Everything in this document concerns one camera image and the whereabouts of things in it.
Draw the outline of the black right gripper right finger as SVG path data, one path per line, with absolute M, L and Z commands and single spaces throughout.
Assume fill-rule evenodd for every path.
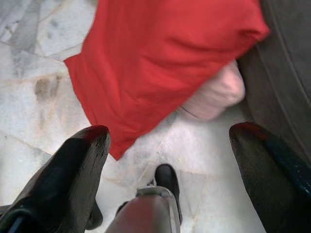
M 255 123 L 231 126 L 229 137 L 244 187 L 265 231 L 309 233 L 310 164 Z

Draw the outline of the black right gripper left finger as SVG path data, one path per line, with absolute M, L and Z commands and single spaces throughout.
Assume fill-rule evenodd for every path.
M 2 233 L 83 233 L 110 147 L 106 126 L 80 130 L 30 178 L 0 218 Z

